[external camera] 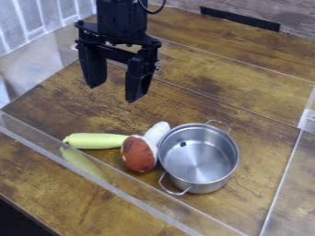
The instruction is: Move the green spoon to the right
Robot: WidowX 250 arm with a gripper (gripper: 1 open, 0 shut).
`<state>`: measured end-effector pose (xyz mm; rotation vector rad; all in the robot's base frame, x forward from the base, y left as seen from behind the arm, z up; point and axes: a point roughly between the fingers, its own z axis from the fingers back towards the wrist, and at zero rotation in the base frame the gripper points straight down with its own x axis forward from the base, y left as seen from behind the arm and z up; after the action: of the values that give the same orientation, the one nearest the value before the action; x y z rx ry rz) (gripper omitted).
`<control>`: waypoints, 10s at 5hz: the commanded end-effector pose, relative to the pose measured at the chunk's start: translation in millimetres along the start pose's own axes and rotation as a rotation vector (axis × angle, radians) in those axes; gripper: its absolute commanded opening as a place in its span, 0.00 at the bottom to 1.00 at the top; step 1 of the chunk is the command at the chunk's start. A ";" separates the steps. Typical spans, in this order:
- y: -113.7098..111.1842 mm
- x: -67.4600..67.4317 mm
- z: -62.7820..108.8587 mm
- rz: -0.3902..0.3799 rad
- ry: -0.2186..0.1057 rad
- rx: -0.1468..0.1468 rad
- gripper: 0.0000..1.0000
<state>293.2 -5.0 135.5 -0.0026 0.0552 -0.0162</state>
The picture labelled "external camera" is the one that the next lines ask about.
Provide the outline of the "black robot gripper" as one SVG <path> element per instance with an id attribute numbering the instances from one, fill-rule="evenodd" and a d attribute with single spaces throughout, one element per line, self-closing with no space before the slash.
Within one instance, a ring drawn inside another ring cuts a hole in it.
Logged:
<path id="1" fill-rule="evenodd" d="M 93 89 L 105 82 L 105 59 L 128 62 L 125 100 L 132 103 L 149 90 L 161 43 L 147 34 L 148 0 L 96 0 L 96 22 L 77 20 L 76 48 L 86 85 Z"/>

